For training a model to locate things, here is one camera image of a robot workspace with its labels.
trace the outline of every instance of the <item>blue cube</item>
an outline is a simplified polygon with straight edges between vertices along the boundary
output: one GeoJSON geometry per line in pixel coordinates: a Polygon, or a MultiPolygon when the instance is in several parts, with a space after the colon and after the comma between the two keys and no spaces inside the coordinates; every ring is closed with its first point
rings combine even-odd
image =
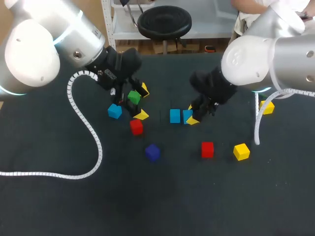
{"type": "Polygon", "coordinates": [[[184,110],[183,111],[184,124],[188,124],[187,120],[192,116],[192,113],[193,113],[192,110],[184,110]]]}
{"type": "Polygon", "coordinates": [[[122,111],[121,106],[117,106],[115,104],[112,104],[108,108],[108,116],[111,118],[118,119],[122,115],[122,113],[123,113],[123,111],[122,111]]]}
{"type": "Polygon", "coordinates": [[[169,112],[171,124],[180,124],[181,123],[181,110],[180,109],[171,109],[169,112]]]}
{"type": "Polygon", "coordinates": [[[148,146],[145,150],[145,153],[146,153],[147,158],[152,162],[158,160],[161,156],[160,149],[154,144],[151,144],[150,146],[148,146]]]}

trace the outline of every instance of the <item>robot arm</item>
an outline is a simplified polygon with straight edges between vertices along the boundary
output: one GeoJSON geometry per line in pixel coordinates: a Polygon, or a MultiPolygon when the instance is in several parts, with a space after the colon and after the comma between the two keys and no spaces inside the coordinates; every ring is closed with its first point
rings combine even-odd
{"type": "Polygon", "coordinates": [[[208,111],[213,114],[234,95],[237,86],[253,92],[314,92],[314,42],[315,34],[305,33],[304,22],[295,12],[281,2],[269,6],[244,36],[227,47],[220,66],[190,78],[200,93],[192,102],[192,124],[200,122],[208,111]]]}
{"type": "Polygon", "coordinates": [[[93,63],[104,36],[67,0],[5,0],[13,30],[0,47],[0,96],[23,95],[54,80],[59,55],[75,67],[93,63]]]}
{"type": "Polygon", "coordinates": [[[133,74],[141,57],[130,49],[118,54],[104,48],[105,37],[70,0],[4,0],[14,15],[13,30],[0,47],[0,99],[24,95],[54,80],[59,55],[75,67],[85,66],[98,76],[98,84],[112,90],[115,104],[134,117],[140,113],[124,97],[129,82],[142,97],[149,94],[133,74]]]}

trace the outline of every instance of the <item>green cube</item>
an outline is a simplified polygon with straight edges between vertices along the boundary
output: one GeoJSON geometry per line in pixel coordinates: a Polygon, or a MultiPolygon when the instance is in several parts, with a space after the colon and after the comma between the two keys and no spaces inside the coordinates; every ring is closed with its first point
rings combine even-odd
{"type": "Polygon", "coordinates": [[[130,99],[130,101],[135,104],[138,105],[138,103],[140,102],[140,94],[137,91],[130,91],[128,98],[130,99]]]}

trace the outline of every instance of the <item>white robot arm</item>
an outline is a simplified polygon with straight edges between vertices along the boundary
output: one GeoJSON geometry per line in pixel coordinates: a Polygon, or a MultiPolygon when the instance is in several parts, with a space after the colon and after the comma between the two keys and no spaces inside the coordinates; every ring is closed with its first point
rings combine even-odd
{"type": "Polygon", "coordinates": [[[295,12],[281,2],[272,4],[226,49],[225,78],[257,92],[315,91],[315,35],[304,32],[305,24],[295,12]]]}
{"type": "Polygon", "coordinates": [[[59,55],[83,67],[102,53],[105,37],[71,1],[4,2],[14,24],[0,47],[2,99],[51,82],[60,69],[59,55]]]}

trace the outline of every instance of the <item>red cube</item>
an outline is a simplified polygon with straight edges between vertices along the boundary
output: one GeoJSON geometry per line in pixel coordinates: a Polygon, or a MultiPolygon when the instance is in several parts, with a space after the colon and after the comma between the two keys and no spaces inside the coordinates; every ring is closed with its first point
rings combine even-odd
{"type": "Polygon", "coordinates": [[[130,127],[134,136],[140,135],[143,133],[143,125],[141,123],[141,120],[139,119],[130,121],[130,127]]]}
{"type": "Polygon", "coordinates": [[[212,142],[203,142],[201,145],[201,157],[213,158],[214,147],[212,142]]]}

